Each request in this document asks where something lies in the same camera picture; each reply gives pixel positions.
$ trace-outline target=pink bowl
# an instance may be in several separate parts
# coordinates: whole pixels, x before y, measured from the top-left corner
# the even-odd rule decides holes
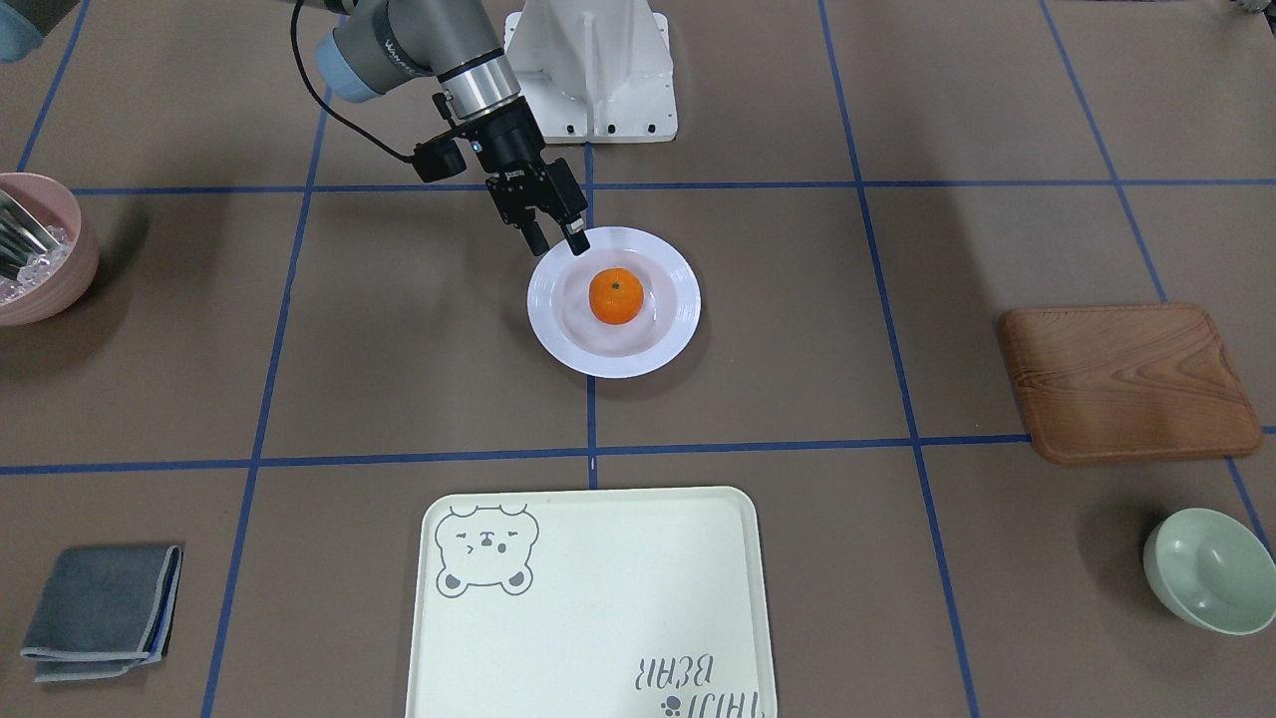
[[[71,190],[43,175],[0,173],[0,189],[22,203],[42,224],[64,227],[75,240],[70,254],[43,283],[8,304],[0,304],[0,326],[47,319],[84,293],[97,273],[97,236],[80,213]]]

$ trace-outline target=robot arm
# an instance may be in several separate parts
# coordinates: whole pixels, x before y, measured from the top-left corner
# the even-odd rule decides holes
[[[573,254],[590,247],[584,194],[567,161],[541,159],[545,138],[478,0],[310,0],[320,1],[350,14],[316,51],[338,96],[362,102],[420,77],[441,84],[434,103],[449,129],[416,145],[411,162],[422,181],[461,173],[456,140],[464,139],[493,175],[487,191],[501,219],[523,232],[532,254],[549,250],[536,209],[559,224]]]

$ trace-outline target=white bowl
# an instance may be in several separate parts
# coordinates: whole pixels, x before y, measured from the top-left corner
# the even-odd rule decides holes
[[[1193,626],[1243,636],[1276,617],[1276,564],[1240,522],[1184,509],[1143,545],[1143,573],[1156,598]]]

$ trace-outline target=gray towel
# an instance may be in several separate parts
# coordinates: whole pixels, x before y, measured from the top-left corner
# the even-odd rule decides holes
[[[108,678],[160,661],[180,573],[176,546],[64,551],[23,641],[36,682]]]

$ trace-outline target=orange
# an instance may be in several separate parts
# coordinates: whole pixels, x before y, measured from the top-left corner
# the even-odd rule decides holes
[[[590,309],[600,320],[623,324],[633,320],[642,309],[642,282],[621,267],[602,269],[590,282]]]

